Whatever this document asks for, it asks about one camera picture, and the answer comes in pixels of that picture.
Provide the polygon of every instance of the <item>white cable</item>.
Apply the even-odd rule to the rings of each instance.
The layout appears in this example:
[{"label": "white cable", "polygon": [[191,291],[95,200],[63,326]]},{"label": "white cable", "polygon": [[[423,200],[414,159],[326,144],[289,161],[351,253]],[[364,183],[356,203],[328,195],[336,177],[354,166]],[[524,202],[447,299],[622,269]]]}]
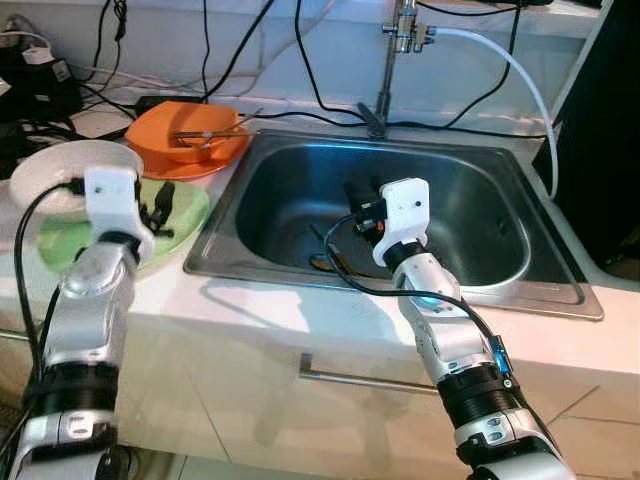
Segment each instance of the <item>white cable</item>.
[{"label": "white cable", "polygon": [[487,47],[489,47],[494,52],[500,54],[507,62],[511,64],[511,66],[518,71],[522,79],[525,81],[533,98],[535,99],[538,109],[542,114],[542,118],[544,119],[544,126],[547,130],[547,137],[549,139],[549,150],[551,150],[551,191],[549,192],[549,197],[553,200],[558,192],[558,147],[556,145],[556,137],[553,133],[553,124],[551,123],[551,117],[549,116],[549,111],[542,100],[542,95],[540,95],[540,91],[536,87],[536,84],[533,82],[531,75],[527,73],[518,61],[509,55],[504,48],[502,48],[497,43],[492,42],[488,38],[483,37],[482,35],[478,35],[477,33],[467,32],[466,30],[458,30],[456,28],[437,28],[436,34],[440,35],[450,35],[455,37],[463,37],[468,38],[470,40],[474,40],[479,42]]},{"label": "white cable", "polygon": [[22,30],[10,30],[8,32],[0,32],[0,37],[33,37],[33,38],[37,38],[41,42],[44,42],[44,44],[47,46],[49,50],[51,50],[52,48],[51,42],[49,40],[44,38],[42,35],[38,35],[37,33],[33,33],[33,32],[24,32]]},{"label": "white cable", "polygon": [[[99,68],[99,67],[87,67],[84,65],[76,65],[76,64],[70,64],[73,68],[78,68],[80,70],[86,70],[88,72],[98,72],[98,73],[106,73],[106,74],[111,74],[113,72],[113,70],[109,70],[107,68]],[[116,77],[123,77],[123,78],[128,78],[131,80],[135,80],[136,82],[140,82],[140,83],[144,83],[147,85],[151,85],[154,87],[159,87],[159,88],[177,88],[180,85],[175,85],[175,84],[171,84],[171,83],[167,83],[164,82],[160,79],[157,78],[153,78],[153,77],[143,77],[143,76],[139,76],[139,75],[133,75],[131,73],[125,73],[125,72],[116,72],[115,73]]]}]

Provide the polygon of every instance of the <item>stainless steel sink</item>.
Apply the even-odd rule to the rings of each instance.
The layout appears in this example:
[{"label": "stainless steel sink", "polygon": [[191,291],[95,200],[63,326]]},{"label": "stainless steel sink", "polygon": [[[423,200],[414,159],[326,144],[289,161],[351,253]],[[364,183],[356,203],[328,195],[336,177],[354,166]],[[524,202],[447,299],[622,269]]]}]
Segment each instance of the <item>stainless steel sink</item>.
[{"label": "stainless steel sink", "polygon": [[[185,270],[243,280],[344,287],[309,263],[349,212],[344,185],[429,182],[427,247],[472,304],[599,320],[602,309],[513,155],[503,149],[263,131],[196,241]],[[390,288],[350,228],[336,244],[360,281]]]}]

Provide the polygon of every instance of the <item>electrical wire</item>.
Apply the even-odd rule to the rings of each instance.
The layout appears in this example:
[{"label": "electrical wire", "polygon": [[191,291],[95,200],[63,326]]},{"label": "electrical wire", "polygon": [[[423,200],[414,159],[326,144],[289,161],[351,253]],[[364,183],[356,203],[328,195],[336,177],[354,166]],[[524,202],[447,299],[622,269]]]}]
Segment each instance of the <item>electrical wire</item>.
[{"label": "electrical wire", "polygon": [[98,90],[98,92],[103,92],[104,89],[107,88],[107,86],[109,86],[109,83],[111,83],[111,80],[113,80],[113,77],[115,77],[116,73],[118,72],[118,68],[120,68],[121,57],[122,57],[122,45],[120,44],[120,40],[117,40],[116,41],[116,61],[113,64],[113,69],[111,70],[111,73],[107,77],[107,80],[104,82],[102,87],[100,87],[100,90]]},{"label": "electrical wire", "polygon": [[320,97],[320,92],[318,90],[318,84],[316,83],[316,79],[313,75],[313,70],[311,69],[311,64],[309,63],[309,58],[307,57],[307,52],[304,49],[304,44],[302,43],[302,34],[300,33],[300,10],[302,9],[302,0],[297,0],[296,2],[296,14],[293,21],[294,30],[296,33],[296,41],[298,42],[298,49],[300,50],[300,55],[302,55],[302,60],[304,60],[304,65],[307,69],[307,74],[309,75],[309,80],[311,81],[311,86],[313,87],[313,93],[316,96],[316,101],[320,108],[322,108],[325,112],[334,112],[334,113],[344,113],[346,115],[351,115],[359,120],[364,121],[364,117],[359,113],[353,112],[351,110],[346,110],[343,108],[330,108],[327,107],[322,102],[322,97]]},{"label": "electrical wire", "polygon": [[202,60],[202,68],[200,69],[200,77],[202,78],[202,87],[205,92],[209,91],[207,85],[207,62],[209,61],[209,55],[211,55],[211,42],[209,41],[209,18],[207,15],[207,0],[202,0],[202,18],[204,27],[204,42],[206,45],[206,52],[204,59]]},{"label": "electrical wire", "polygon": [[[93,68],[96,68],[98,66],[98,61],[100,59],[100,53],[102,51],[102,30],[104,27],[104,18],[110,4],[111,4],[111,0],[107,0],[102,6],[102,10],[100,11],[100,19],[98,20],[98,45],[96,47],[96,53],[94,54],[94,57],[93,57]],[[116,33],[113,38],[114,42],[116,42],[116,60],[114,62],[113,68],[110,71],[109,77],[107,78],[104,85],[102,85],[102,88],[100,88],[99,90],[100,92],[102,92],[105,88],[107,88],[107,86],[109,85],[113,77],[116,75],[118,68],[120,68],[120,59],[122,56],[121,41],[124,38],[124,36],[127,34],[128,11],[129,11],[129,8],[127,6],[127,0],[113,1],[113,13],[116,16],[116,19],[118,21],[118,24],[116,26]],[[95,70],[92,71],[87,78],[85,78],[84,80],[81,80],[81,82],[86,83],[90,81],[94,77],[94,75],[95,75]]]},{"label": "electrical wire", "polygon": [[33,372],[36,383],[42,378],[41,365],[42,365],[42,353],[39,347],[38,335],[36,333],[35,323],[31,314],[31,307],[29,306],[29,296],[27,294],[27,287],[24,278],[24,266],[22,264],[22,245],[24,243],[24,235],[27,229],[27,224],[33,216],[38,205],[49,196],[52,192],[65,188],[68,183],[59,183],[52,187],[47,188],[40,193],[27,207],[24,215],[20,219],[18,229],[16,230],[15,243],[13,245],[13,262],[16,274],[16,283],[18,286],[18,297],[20,299],[20,309],[22,311],[22,319],[24,322],[25,333],[29,340],[29,348],[31,349],[31,357],[33,360]]},{"label": "electrical wire", "polygon": [[[513,51],[515,49],[516,46],[516,36],[518,33],[518,24],[520,23],[520,13],[521,13],[521,8],[520,6],[515,7],[514,9],[509,9],[508,11],[512,11],[515,10],[515,13],[513,15],[513,24],[511,26],[511,36],[509,38],[509,47],[508,47],[508,52],[510,55],[513,55]],[[454,124],[456,124],[462,117],[465,116],[465,114],[471,110],[473,107],[475,107],[476,105],[478,105],[480,102],[482,102],[483,100],[489,98],[491,95],[493,95],[494,93],[496,93],[498,90],[500,90],[502,88],[502,86],[504,85],[504,83],[507,81],[507,77],[509,76],[509,71],[511,70],[511,63],[506,62],[506,65],[504,67],[504,72],[502,73],[502,77],[500,77],[500,80],[498,80],[498,83],[496,84],[495,87],[493,87],[491,90],[489,90],[488,92],[486,92],[485,94],[479,96],[478,98],[476,98],[473,102],[471,102],[469,105],[467,105],[464,109],[462,109],[462,111],[460,113],[458,113],[458,115],[455,116],[455,118],[453,118],[452,120],[450,120],[449,122],[447,122],[444,127],[445,128],[449,128],[452,127]]]},{"label": "electrical wire", "polygon": [[445,10],[440,7],[434,7],[433,5],[429,5],[428,3],[424,3],[424,2],[416,2],[416,4],[428,10],[432,10],[434,12],[446,13],[447,15],[455,15],[456,17],[486,17],[489,15],[498,15],[500,13],[513,12],[514,10],[517,10],[519,8],[519,7],[510,7],[510,8],[503,8],[499,10],[489,10],[487,12],[454,12],[451,10]]},{"label": "electrical wire", "polygon": [[13,442],[16,435],[22,430],[22,427],[26,423],[26,421],[31,416],[31,410],[33,409],[33,404],[30,404],[22,413],[20,420],[13,426],[13,428],[9,431],[9,434],[2,440],[2,445],[0,445],[0,464],[3,462],[4,456],[9,451],[9,447]]},{"label": "electrical wire", "polygon": [[[351,222],[353,220],[355,220],[355,215],[354,214],[346,215],[346,216],[338,219],[336,221],[336,223],[334,223],[331,226],[331,228],[327,231],[327,233],[325,234],[324,239],[322,241],[322,247],[323,247],[323,251],[325,253],[325,256],[329,260],[329,263],[333,267],[333,270],[338,274],[338,276],[342,279],[342,281],[344,281],[348,285],[352,286],[356,290],[359,290],[359,291],[361,291],[363,293],[366,293],[366,294],[369,294],[369,295],[378,296],[378,297],[425,297],[425,298],[436,299],[436,300],[440,300],[440,301],[449,303],[450,305],[453,305],[453,306],[459,308],[465,314],[467,314],[467,316],[478,327],[478,329],[480,330],[482,335],[484,335],[484,337],[487,339],[487,341],[489,339],[495,337],[495,335],[491,331],[491,328],[489,327],[489,325],[487,325],[487,323],[482,319],[482,317],[480,317],[480,315],[478,315],[469,306],[469,304],[464,301],[464,299],[457,300],[457,299],[455,299],[453,297],[448,297],[446,295],[441,295],[441,294],[436,293],[436,292],[429,292],[429,291],[425,291],[425,290],[376,290],[376,289],[373,289],[373,288],[369,288],[369,287],[367,287],[365,285],[362,285],[361,283],[359,283],[356,280],[354,280],[351,276],[349,276],[349,274],[347,274],[342,269],[342,267],[338,264],[338,262],[336,262],[336,260],[335,260],[335,258],[333,256],[333,253],[331,251],[331,248],[329,247],[329,244],[331,243],[331,237],[333,237],[335,232],[342,225],[344,225],[344,224],[346,224],[348,222]],[[516,397],[516,399],[518,400],[518,402],[520,403],[520,405],[523,408],[526,408],[531,413],[531,416],[534,418],[534,420],[538,424],[538,427],[540,428],[540,430],[547,436],[549,441],[553,444],[553,446],[559,452],[560,450],[558,449],[558,446],[556,444],[555,439],[553,438],[553,435],[551,435],[551,432],[549,431],[549,429],[547,428],[545,423],[542,421],[542,419],[540,418],[538,413],[531,407],[529,402],[527,402],[526,398],[524,397],[524,394],[522,393],[522,390],[519,389],[519,388],[514,389],[513,390],[513,394]]]},{"label": "electrical wire", "polygon": [[102,99],[102,101],[104,103],[108,103],[109,105],[111,105],[114,108],[117,108],[118,110],[120,110],[122,113],[124,113],[127,117],[129,117],[131,120],[135,120],[136,116],[131,113],[129,110],[127,110],[127,108],[129,108],[129,106],[124,106],[121,105],[119,103],[114,102],[113,100],[109,100],[107,97],[105,97],[104,95],[102,95],[98,90],[95,90],[87,85],[81,85],[82,88],[89,90],[91,93],[93,93],[96,97]]},{"label": "electrical wire", "polygon": [[428,292],[426,290],[376,290],[374,288],[369,288],[361,283],[357,282],[353,278],[351,278],[347,273],[345,273],[342,268],[338,265],[338,263],[333,258],[333,254],[331,253],[331,248],[329,244],[331,243],[331,237],[335,234],[335,232],[345,223],[351,222],[355,220],[355,215],[346,215],[340,218],[336,223],[334,223],[331,228],[327,231],[322,241],[322,247],[325,252],[329,263],[338,274],[338,276],[348,285],[351,285],[356,290],[360,290],[363,293],[367,293],[369,295],[374,295],[377,297],[425,297],[431,298],[435,300],[440,300],[446,303],[449,303],[460,310],[462,310],[467,316],[471,319],[471,321],[478,327],[480,332],[487,338],[493,337],[493,332],[489,325],[485,323],[485,321],[478,315],[465,301],[457,300],[453,297],[449,297],[447,295],[442,295],[436,292]]},{"label": "electrical wire", "polygon": [[255,20],[249,27],[249,30],[247,30],[247,32],[244,34],[244,37],[240,41],[240,45],[238,45],[238,48],[236,49],[233,56],[231,57],[231,61],[229,62],[229,65],[227,66],[227,69],[225,70],[225,72],[222,74],[222,77],[220,77],[220,79],[216,82],[216,84],[211,89],[207,90],[202,96],[202,98],[200,99],[202,103],[206,103],[209,97],[213,95],[215,92],[217,92],[220,89],[220,87],[224,84],[224,82],[227,81],[227,78],[233,71],[233,67],[235,67],[236,62],[238,61],[238,57],[244,50],[245,45],[251,38],[251,35],[253,35],[253,32],[255,31],[258,24],[262,21],[264,16],[267,14],[269,9],[273,5],[274,1],[275,0],[267,0],[267,3],[264,4],[264,6],[262,7],[262,10],[260,10],[260,13],[258,13],[258,16],[255,18]]},{"label": "electrical wire", "polygon": [[437,28],[436,34],[467,38],[469,40],[473,40],[482,45],[485,45],[486,47],[489,47],[491,50],[498,53],[505,60],[507,60],[525,81],[527,87],[529,87],[529,90],[531,91],[531,95],[538,105],[538,109],[540,110],[542,118],[544,119],[545,129],[547,130],[547,139],[549,140],[549,150],[551,152],[551,189],[549,191],[549,198],[553,200],[556,196],[556,193],[558,192],[558,147],[556,145],[556,137],[553,132],[553,124],[551,123],[549,111],[547,110],[547,107],[544,104],[544,100],[542,99],[542,95],[536,87],[535,82],[531,78],[531,75],[529,75],[524,67],[520,65],[520,63],[508,52],[506,52],[500,45],[489,40],[486,37],[483,37],[482,35],[468,32],[466,30],[458,30],[456,28]]},{"label": "electrical wire", "polygon": [[47,313],[44,316],[44,322],[42,323],[42,332],[40,333],[40,353],[42,354],[42,358],[44,358],[44,346],[47,342],[47,337],[49,336],[49,328],[51,327],[51,319],[53,318],[53,313],[56,309],[56,304],[58,303],[58,298],[60,297],[60,286],[56,285],[53,294],[51,295],[51,300],[49,300],[49,306],[47,307]]},{"label": "electrical wire", "polygon": [[[341,122],[336,122],[335,120],[331,120],[330,118],[323,117],[322,115],[317,115],[315,113],[298,112],[298,111],[254,115],[254,118],[261,118],[261,119],[271,120],[271,119],[275,119],[275,118],[283,118],[283,117],[290,117],[290,116],[302,116],[302,117],[315,118],[316,120],[320,120],[321,122],[329,123],[329,124],[335,125],[337,127],[364,127],[364,126],[366,126],[365,122],[341,123]],[[488,132],[488,131],[485,131],[485,130],[473,130],[473,129],[470,129],[470,128],[456,128],[456,127],[451,127],[451,128],[446,128],[445,129],[441,125],[428,125],[426,123],[410,122],[410,121],[389,122],[389,123],[387,123],[387,126],[388,127],[419,128],[419,129],[423,129],[423,130],[434,130],[434,131],[447,130],[447,131],[450,131],[450,132],[471,133],[471,134],[474,134],[474,135],[483,135],[483,136],[498,137],[498,138],[516,138],[516,139],[526,139],[526,140],[541,140],[543,138],[547,138],[547,136],[545,134],[542,134],[542,135],[520,135],[520,134],[516,134],[516,133]]]},{"label": "electrical wire", "polygon": [[[309,21],[308,25],[306,26],[306,28],[304,28],[304,30],[302,31],[302,37],[304,38],[305,36],[307,36],[314,28],[316,28],[316,26],[318,24],[320,24],[320,22],[322,20],[324,20],[324,18],[327,16],[327,14],[331,11],[331,9],[334,7],[334,5],[336,4],[336,0],[327,0],[327,3],[325,3],[324,8],[322,9],[322,11],[315,16],[312,20]],[[235,93],[233,94],[233,96],[237,96],[240,97],[242,95],[246,95],[247,93],[249,93],[251,90],[253,90],[253,88],[256,86],[256,84],[258,83],[258,81],[260,80],[260,77],[262,76],[262,74],[273,64],[273,62],[275,62],[275,60],[282,55],[285,51],[287,51],[287,49],[293,45],[294,43],[297,42],[296,37],[294,36],[293,39],[291,41],[288,41],[287,43],[285,43],[284,45],[282,45],[278,50],[276,50],[271,57],[269,58],[269,60],[267,60],[266,64],[261,64],[258,69],[256,70],[255,74],[253,75],[253,78],[251,80],[251,83],[244,88],[241,92]]]},{"label": "electrical wire", "polygon": [[322,122],[328,123],[330,125],[334,125],[336,127],[349,128],[349,127],[364,127],[366,125],[365,122],[358,122],[358,123],[337,122],[335,120],[331,120],[330,118],[323,117],[322,115],[316,115],[315,113],[309,113],[309,112],[282,112],[282,113],[273,113],[273,114],[263,114],[263,115],[254,115],[254,118],[274,119],[274,118],[282,118],[282,117],[290,117],[290,116],[315,118],[316,120],[320,120]]},{"label": "electrical wire", "polygon": [[33,33],[33,32],[25,32],[23,30],[10,30],[8,32],[0,32],[0,37],[32,37],[32,38],[37,38],[38,40],[43,42],[45,44],[45,46],[49,50],[52,49],[51,42],[49,40],[44,38],[42,35],[38,35],[37,33]]},{"label": "electrical wire", "polygon": [[[112,72],[112,70],[106,69],[106,68],[99,68],[99,67],[88,67],[86,65],[77,65],[77,64],[70,64],[73,68],[77,68],[80,70],[86,70],[92,73],[108,73],[110,74]],[[172,83],[167,83],[162,81],[159,78],[155,78],[155,77],[147,77],[147,76],[142,76],[142,75],[134,75],[131,73],[126,73],[126,72],[116,72],[115,73],[116,77],[123,77],[123,78],[127,78],[129,80],[133,80],[134,82],[139,82],[139,83],[143,83],[152,87],[158,87],[158,88],[163,88],[163,89],[167,89],[167,90],[173,90],[173,89],[178,89],[178,88],[185,88],[188,87],[189,85],[193,85],[194,83],[197,83],[200,81],[200,79],[198,80],[193,80],[189,83],[185,83],[185,84],[172,84]]]},{"label": "electrical wire", "polygon": [[109,5],[111,4],[111,0],[106,0],[104,2],[104,4],[102,5],[102,9],[100,10],[100,17],[98,19],[98,43],[96,45],[96,51],[93,54],[93,69],[90,73],[89,76],[85,79],[80,80],[81,82],[89,82],[93,79],[93,77],[96,74],[96,67],[98,66],[98,62],[100,61],[100,54],[102,53],[102,30],[104,28],[104,17],[107,14],[107,9],[109,8]]}]

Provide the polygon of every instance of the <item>cabinet door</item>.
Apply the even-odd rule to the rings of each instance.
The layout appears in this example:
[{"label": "cabinet door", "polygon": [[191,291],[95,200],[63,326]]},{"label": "cabinet door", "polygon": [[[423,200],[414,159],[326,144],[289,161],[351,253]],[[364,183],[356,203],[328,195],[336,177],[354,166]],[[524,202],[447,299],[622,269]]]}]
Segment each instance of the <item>cabinet door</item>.
[{"label": "cabinet door", "polygon": [[215,428],[193,388],[169,322],[128,322],[116,412],[124,443],[226,460]]},{"label": "cabinet door", "polygon": [[[304,349],[198,335],[190,376],[234,463],[342,478],[465,478],[437,395],[298,378]],[[426,382],[419,362],[316,354],[314,368]]]},{"label": "cabinet door", "polygon": [[[18,313],[0,311],[0,328],[7,331],[24,330]],[[24,340],[0,337],[0,403],[19,406],[31,372],[31,353]]]}]

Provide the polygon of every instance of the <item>black device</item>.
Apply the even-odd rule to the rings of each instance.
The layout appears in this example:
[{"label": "black device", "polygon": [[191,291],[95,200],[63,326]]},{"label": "black device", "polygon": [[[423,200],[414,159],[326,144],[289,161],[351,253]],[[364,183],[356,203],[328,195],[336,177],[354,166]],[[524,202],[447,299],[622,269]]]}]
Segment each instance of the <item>black device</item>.
[{"label": "black device", "polygon": [[136,116],[139,117],[144,112],[151,110],[153,107],[157,107],[166,101],[173,102],[188,102],[188,103],[202,103],[201,97],[194,97],[191,95],[143,95],[136,102],[133,110],[136,112]]},{"label": "black device", "polygon": [[[601,267],[640,229],[639,58],[640,2],[615,0],[558,115],[556,203]],[[533,165],[548,183],[548,148]]]},{"label": "black device", "polygon": [[0,97],[0,121],[57,120],[82,109],[78,82],[64,59],[29,65],[18,47],[0,48],[0,77],[11,85]]}]

